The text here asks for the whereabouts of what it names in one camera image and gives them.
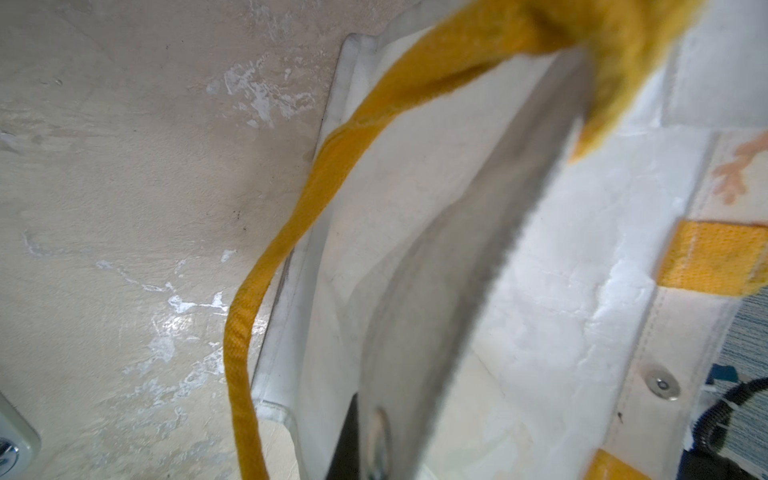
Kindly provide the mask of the white tote bag yellow handles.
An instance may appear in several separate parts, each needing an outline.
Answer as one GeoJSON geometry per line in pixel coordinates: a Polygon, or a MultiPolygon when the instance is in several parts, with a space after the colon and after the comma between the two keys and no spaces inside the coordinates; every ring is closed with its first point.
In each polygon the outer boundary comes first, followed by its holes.
{"type": "MultiPolygon", "coordinates": [[[[239,288],[223,361],[240,475],[258,424],[327,472],[369,322],[554,57],[594,66],[574,152],[503,263],[413,479],[677,479],[698,418],[767,378],[728,355],[767,296],[763,1],[422,1],[342,44],[312,170],[239,288]]],[[[720,454],[767,475],[767,410],[720,454]]]]}

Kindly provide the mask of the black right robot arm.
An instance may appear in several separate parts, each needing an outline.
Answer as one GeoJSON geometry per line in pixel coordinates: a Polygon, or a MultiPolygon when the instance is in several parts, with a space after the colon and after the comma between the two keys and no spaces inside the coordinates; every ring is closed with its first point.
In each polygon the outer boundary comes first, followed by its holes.
{"type": "Polygon", "coordinates": [[[767,378],[758,378],[728,390],[696,421],[693,445],[682,454],[678,480],[755,480],[756,476],[720,454],[733,414],[755,395],[767,390],[767,378]]]}

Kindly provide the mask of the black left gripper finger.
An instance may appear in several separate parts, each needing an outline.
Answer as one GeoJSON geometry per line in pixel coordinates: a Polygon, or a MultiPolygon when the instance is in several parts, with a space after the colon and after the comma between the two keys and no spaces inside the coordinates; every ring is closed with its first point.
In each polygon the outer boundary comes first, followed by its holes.
{"type": "Polygon", "coordinates": [[[327,475],[413,479],[480,312],[590,107],[586,51],[557,54],[466,191],[407,250],[369,322],[327,475]]]}

